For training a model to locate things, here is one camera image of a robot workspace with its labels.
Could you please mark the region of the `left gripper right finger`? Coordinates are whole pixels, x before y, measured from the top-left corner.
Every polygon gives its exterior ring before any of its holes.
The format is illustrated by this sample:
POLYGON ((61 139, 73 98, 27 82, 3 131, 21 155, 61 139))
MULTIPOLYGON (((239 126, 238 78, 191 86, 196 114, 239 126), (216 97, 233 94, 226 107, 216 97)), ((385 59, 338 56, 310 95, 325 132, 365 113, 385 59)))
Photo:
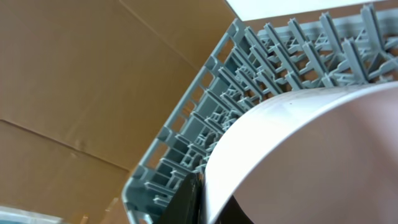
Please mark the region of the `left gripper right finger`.
POLYGON ((216 224, 253 224, 253 222, 243 212, 235 197, 231 196, 220 213, 216 224))

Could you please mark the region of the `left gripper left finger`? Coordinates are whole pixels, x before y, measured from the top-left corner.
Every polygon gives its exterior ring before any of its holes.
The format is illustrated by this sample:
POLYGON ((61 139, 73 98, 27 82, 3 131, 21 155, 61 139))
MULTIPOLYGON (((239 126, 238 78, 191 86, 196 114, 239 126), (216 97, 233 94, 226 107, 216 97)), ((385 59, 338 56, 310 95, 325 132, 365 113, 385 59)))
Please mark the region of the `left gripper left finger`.
POLYGON ((202 175, 199 173, 186 175, 155 224, 198 224, 202 193, 202 175))

